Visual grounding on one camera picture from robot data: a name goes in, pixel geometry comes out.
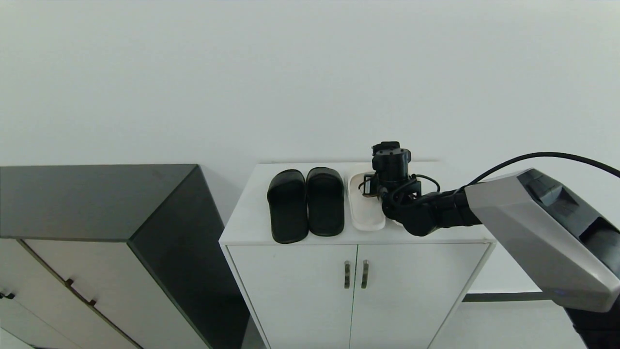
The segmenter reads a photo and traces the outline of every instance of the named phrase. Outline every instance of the drawer handle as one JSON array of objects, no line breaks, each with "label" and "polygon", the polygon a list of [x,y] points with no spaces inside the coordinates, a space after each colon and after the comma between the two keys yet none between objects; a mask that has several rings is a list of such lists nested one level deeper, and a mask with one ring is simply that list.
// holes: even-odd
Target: drawer handle
[{"label": "drawer handle", "polygon": [[2,299],[2,298],[13,299],[13,298],[15,298],[15,295],[13,293],[4,294],[4,293],[0,292],[0,299]]},{"label": "drawer handle", "polygon": [[365,289],[368,285],[368,260],[364,260],[364,271],[361,275],[361,288]]},{"label": "drawer handle", "polygon": [[94,307],[95,304],[97,304],[97,301],[95,301],[94,299],[91,299],[91,301],[87,301],[86,298],[82,297],[81,294],[79,294],[73,287],[74,281],[73,279],[67,279],[67,281],[64,282],[65,287],[67,287],[69,289],[69,291],[71,291],[71,293],[73,293],[74,296],[76,296],[77,298],[79,298],[80,301],[88,304],[91,307]]},{"label": "drawer handle", "polygon": [[345,289],[351,287],[351,262],[345,262]]}]

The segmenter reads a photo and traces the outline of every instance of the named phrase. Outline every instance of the black slide sandal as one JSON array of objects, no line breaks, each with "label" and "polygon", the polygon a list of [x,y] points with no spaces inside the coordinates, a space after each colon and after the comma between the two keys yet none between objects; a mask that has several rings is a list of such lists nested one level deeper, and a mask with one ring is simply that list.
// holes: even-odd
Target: black slide sandal
[{"label": "black slide sandal", "polygon": [[269,184],[267,201],[272,236],[277,243],[293,243],[308,236],[306,181],[298,170],[276,174]]},{"label": "black slide sandal", "polygon": [[308,221],[314,235],[331,237],[345,227],[344,185],[338,171],[315,167],[306,180]]}]

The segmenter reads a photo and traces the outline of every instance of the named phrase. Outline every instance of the cabinet top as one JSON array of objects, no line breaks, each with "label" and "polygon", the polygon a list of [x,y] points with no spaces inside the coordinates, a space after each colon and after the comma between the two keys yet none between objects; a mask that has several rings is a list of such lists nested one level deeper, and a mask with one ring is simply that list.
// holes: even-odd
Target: cabinet top
[{"label": "cabinet top", "polygon": [[[304,175],[317,166],[326,166],[337,170],[344,179],[347,170],[357,163],[279,163],[259,164],[254,168],[246,188],[235,207],[234,212],[219,243],[221,245],[277,245],[271,235],[267,189],[272,178],[283,170],[295,168]],[[437,179],[444,190],[462,186],[470,178],[459,174],[454,168],[439,161],[415,161],[410,164],[411,173],[431,176]],[[432,183],[423,182],[423,193],[433,190]],[[391,220],[385,228],[375,232],[363,232],[353,227],[348,198],[345,193],[345,228],[334,237],[318,237],[312,233],[291,245],[358,245],[382,243],[468,243],[494,242],[495,239],[482,225],[474,227],[454,227],[440,229],[426,237],[416,237]]]},{"label": "cabinet top", "polygon": [[0,237],[128,240],[196,167],[2,167]]}]

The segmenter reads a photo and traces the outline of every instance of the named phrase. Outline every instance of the white slipper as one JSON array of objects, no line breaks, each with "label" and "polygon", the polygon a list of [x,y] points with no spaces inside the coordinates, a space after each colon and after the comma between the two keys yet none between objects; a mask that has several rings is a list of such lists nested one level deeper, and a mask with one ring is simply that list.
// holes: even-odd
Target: white slipper
[{"label": "white slipper", "polygon": [[386,216],[381,209],[381,201],[376,197],[364,197],[359,185],[364,182],[364,174],[374,173],[371,163],[359,163],[347,171],[347,196],[351,208],[353,226],[365,232],[381,230],[386,225]]}]

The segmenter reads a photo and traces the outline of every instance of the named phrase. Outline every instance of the slide sandal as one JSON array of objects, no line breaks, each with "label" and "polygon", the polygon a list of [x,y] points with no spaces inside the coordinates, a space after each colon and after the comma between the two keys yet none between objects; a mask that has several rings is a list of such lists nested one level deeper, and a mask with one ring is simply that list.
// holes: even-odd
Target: slide sandal
[{"label": "slide sandal", "polygon": [[285,170],[273,177],[267,191],[272,236],[278,243],[293,243],[308,236],[306,181],[298,170]]},{"label": "slide sandal", "polygon": [[376,197],[364,197],[358,189],[358,186],[364,182],[366,173],[374,173],[371,163],[359,163],[349,168],[347,194],[353,226],[358,230],[372,232],[385,227],[386,216],[381,209],[381,201]]},{"label": "slide sandal", "polygon": [[306,179],[308,222],[310,231],[321,237],[332,237],[345,227],[344,185],[338,171],[315,167]]}]

